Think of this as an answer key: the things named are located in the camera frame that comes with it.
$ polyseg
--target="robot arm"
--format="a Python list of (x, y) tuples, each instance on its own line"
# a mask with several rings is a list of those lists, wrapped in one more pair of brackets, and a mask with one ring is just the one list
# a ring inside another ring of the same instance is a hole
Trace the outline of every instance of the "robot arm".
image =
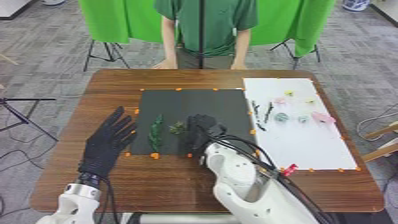
[(101, 197), (96, 183), (97, 176), (83, 173), (58, 196), (56, 212), (40, 218), (37, 224), (94, 224), (94, 211)]
[(94, 224), (94, 211), (99, 206), (99, 183), (108, 182), (108, 173), (115, 165), (120, 150), (135, 139), (131, 116), (122, 119), (124, 108), (108, 116), (87, 139), (83, 159), (78, 167), (80, 176), (65, 186), (58, 196), (58, 209), (44, 216), (37, 224)]
[(215, 198), (241, 224), (318, 224), (284, 186), (264, 177), (252, 161), (236, 151), (213, 143), (204, 154), (216, 176)]
[[(99, 182), (106, 181), (119, 152), (135, 137), (135, 125), (128, 126), (131, 117), (117, 122), (120, 115), (122, 108), (115, 110), (87, 140), (80, 177), (58, 197), (55, 214), (42, 217), (37, 224), (94, 224)], [(186, 146), (215, 173), (215, 198), (238, 221), (241, 224), (319, 224), (314, 213), (280, 184), (273, 164), (268, 166), (261, 161), (254, 162), (255, 158), (236, 152), (227, 140), (215, 139), (213, 136), (225, 136), (225, 128), (213, 127), (211, 117), (197, 115), (188, 118)]]

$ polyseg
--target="green shirt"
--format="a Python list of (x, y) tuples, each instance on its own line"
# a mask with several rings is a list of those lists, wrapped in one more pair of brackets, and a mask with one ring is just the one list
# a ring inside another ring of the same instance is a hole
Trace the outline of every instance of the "green shirt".
[[(199, 0), (156, 0), (154, 9), (177, 20), (186, 51), (199, 52)], [(238, 31), (257, 25), (257, 0), (206, 0), (204, 56), (234, 53)]]

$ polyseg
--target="person's hand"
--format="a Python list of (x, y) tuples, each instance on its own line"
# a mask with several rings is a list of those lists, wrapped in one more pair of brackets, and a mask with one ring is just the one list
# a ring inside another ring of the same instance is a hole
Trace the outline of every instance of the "person's hand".
[(177, 69), (177, 63), (170, 60), (163, 60), (154, 66), (152, 69)]
[(231, 70), (247, 70), (245, 62), (234, 62), (231, 66)]
[(122, 113), (124, 108), (119, 107), (85, 142), (78, 172), (87, 172), (101, 178), (108, 177), (120, 150), (131, 144), (136, 137), (131, 116), (126, 116), (117, 122)]

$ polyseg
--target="wall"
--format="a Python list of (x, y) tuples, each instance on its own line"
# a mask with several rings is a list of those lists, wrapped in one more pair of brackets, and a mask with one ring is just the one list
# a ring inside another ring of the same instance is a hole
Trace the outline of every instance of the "wall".
[(0, 0), (0, 17), (9, 17), (30, 0)]
[(373, 4), (398, 22), (398, 0), (375, 0)]

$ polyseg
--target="black mat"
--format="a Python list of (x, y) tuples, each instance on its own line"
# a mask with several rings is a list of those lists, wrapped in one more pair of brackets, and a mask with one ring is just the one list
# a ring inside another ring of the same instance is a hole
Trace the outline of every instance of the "black mat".
[(136, 139), (131, 154), (151, 154), (147, 135), (158, 115), (163, 115), (160, 154), (186, 154), (179, 137), (170, 134), (168, 126), (177, 121), (186, 123), (188, 116), (206, 114), (227, 127), (227, 134), (254, 141), (250, 135), (250, 120), (247, 115), (247, 100), (241, 90), (147, 90), (140, 98), (140, 113), (136, 118)]

